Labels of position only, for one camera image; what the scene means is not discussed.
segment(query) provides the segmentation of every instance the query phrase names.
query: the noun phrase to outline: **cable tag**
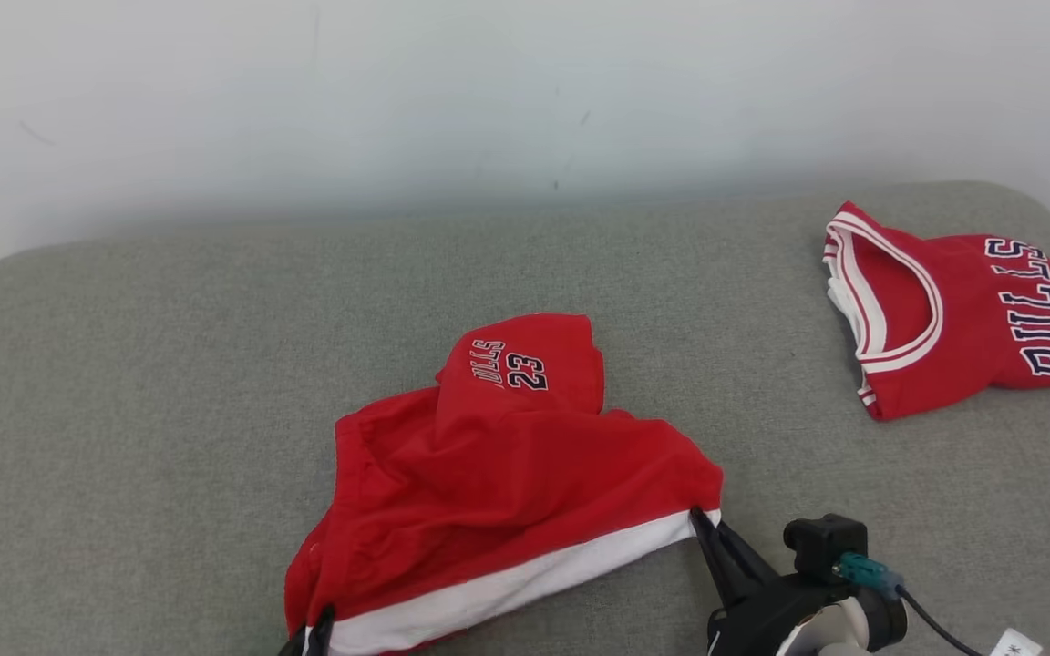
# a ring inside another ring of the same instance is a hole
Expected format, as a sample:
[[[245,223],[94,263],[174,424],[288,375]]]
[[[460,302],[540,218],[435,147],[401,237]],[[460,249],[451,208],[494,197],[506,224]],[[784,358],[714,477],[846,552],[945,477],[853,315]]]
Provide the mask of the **cable tag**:
[[[1021,632],[1007,630],[991,656],[1040,656],[1040,653],[1043,653],[1043,647],[1033,643]]]

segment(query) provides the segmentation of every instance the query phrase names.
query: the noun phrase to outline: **red jersey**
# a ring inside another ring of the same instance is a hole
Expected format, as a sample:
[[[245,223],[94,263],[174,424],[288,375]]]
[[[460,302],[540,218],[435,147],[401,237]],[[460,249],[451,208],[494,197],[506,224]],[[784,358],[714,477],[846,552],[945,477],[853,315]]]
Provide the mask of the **red jersey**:
[[[1050,386],[1050,258],[1034,246],[920,239],[845,204],[828,224],[824,261],[874,418],[933,410],[989,385]]]
[[[287,573],[292,635],[404,651],[600,576],[718,520],[721,470],[666,421],[602,415],[584,316],[462,337],[438,386],[338,421],[332,507]],[[310,646],[324,653],[327,646]]]

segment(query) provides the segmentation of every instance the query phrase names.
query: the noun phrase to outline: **gray fabric surface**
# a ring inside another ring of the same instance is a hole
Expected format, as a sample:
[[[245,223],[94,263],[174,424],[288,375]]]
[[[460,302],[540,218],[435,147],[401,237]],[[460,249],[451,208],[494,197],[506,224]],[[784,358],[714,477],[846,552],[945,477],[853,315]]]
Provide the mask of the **gray fabric surface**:
[[[607,403],[726,469],[724,515],[780,570],[784,524],[870,528],[981,652],[1050,653],[1050,390],[891,424],[858,402],[825,299],[845,198],[215,229],[0,261],[0,653],[275,653],[282,576],[333,493],[333,427],[432,383],[467,329],[584,313]],[[975,183],[857,192],[922,236],[1050,254],[1050,215]],[[704,653],[717,598],[680,543],[433,653]],[[948,653],[916,618],[889,653]]]

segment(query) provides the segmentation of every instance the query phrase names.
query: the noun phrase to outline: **white wall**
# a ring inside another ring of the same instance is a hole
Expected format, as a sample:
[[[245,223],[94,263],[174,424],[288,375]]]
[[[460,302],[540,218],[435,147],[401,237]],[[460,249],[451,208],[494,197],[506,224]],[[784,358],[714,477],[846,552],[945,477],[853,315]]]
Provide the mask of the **white wall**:
[[[0,256],[226,209],[934,178],[1050,207],[1050,3],[0,0]]]

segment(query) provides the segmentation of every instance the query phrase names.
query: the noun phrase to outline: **teal cable connector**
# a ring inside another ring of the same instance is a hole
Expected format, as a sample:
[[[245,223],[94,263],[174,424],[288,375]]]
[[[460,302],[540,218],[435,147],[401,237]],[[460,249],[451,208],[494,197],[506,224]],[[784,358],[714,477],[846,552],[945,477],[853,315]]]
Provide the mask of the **teal cable connector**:
[[[879,562],[870,560],[869,557],[860,553],[842,553],[837,566],[833,569],[837,576],[845,578],[854,585],[870,587],[886,595],[887,598],[897,598],[897,586],[905,583],[902,574],[895,572]]]

